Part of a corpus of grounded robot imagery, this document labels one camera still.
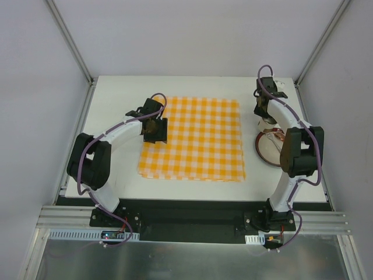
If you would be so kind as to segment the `orange checkered cloth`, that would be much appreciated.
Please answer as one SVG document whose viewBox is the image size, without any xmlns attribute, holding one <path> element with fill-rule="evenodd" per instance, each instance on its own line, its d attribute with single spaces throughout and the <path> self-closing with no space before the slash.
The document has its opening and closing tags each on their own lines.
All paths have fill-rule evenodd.
<svg viewBox="0 0 373 280">
<path fill-rule="evenodd" d="M 138 173 L 147 179 L 245 180 L 237 100 L 168 97 L 167 143 L 144 143 Z"/>
</svg>

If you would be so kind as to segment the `copper spoon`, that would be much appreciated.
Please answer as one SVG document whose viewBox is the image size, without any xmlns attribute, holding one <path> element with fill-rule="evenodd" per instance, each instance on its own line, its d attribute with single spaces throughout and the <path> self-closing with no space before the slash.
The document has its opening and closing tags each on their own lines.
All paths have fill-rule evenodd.
<svg viewBox="0 0 373 280">
<path fill-rule="evenodd" d="M 285 135 L 280 132 L 276 132 L 275 137 L 282 142 L 285 140 Z"/>
</svg>

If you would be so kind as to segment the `metal cup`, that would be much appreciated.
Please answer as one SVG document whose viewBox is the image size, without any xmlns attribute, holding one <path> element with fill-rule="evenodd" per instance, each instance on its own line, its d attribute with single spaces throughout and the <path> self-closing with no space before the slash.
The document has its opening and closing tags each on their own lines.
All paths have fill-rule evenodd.
<svg viewBox="0 0 373 280">
<path fill-rule="evenodd" d="M 267 132 L 272 131 L 274 128 L 276 128 L 276 124 L 269 123 L 265 119 L 260 118 L 258 121 L 257 127 L 258 127 L 259 132 L 262 132 L 265 134 Z"/>
</svg>

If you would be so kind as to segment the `red rimmed ceramic plate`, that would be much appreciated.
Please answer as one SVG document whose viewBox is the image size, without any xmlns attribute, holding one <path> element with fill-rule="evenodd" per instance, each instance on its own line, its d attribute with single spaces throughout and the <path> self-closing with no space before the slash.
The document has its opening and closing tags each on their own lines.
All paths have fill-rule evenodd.
<svg viewBox="0 0 373 280">
<path fill-rule="evenodd" d="M 273 134 L 280 132 L 285 135 L 282 129 L 274 128 L 271 131 Z M 283 142 L 276 138 L 277 143 L 283 146 Z M 267 164 L 275 167 L 280 167 L 280 153 L 274 144 L 267 139 L 264 133 L 260 132 L 255 139 L 255 149 L 258 156 Z"/>
</svg>

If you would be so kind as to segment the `silver fork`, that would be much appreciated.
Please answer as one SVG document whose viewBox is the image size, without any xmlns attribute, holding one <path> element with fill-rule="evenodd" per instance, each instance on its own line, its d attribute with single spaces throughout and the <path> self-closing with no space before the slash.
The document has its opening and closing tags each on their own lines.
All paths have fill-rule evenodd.
<svg viewBox="0 0 373 280">
<path fill-rule="evenodd" d="M 276 147 L 276 149 L 280 153 L 281 152 L 281 146 L 277 143 L 275 135 L 272 132 L 267 132 L 267 133 L 265 133 L 265 136 L 267 137 L 267 139 L 269 139 L 274 144 L 274 146 Z"/>
</svg>

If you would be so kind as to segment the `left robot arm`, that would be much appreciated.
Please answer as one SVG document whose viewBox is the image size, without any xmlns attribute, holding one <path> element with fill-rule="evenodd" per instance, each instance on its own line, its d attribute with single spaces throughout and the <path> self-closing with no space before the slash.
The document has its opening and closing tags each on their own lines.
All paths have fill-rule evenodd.
<svg viewBox="0 0 373 280">
<path fill-rule="evenodd" d="M 156 93 L 112 127 L 96 135 L 82 132 L 75 139 L 66 172 L 75 180 L 78 194 L 87 193 L 95 206 L 104 211 L 103 220 L 111 227 L 119 226 L 124 215 L 118 209 L 120 200 L 108 183 L 111 156 L 137 137 L 142 137 L 145 143 L 166 143 L 168 119 L 163 117 L 166 107 L 166 96 Z"/>
</svg>

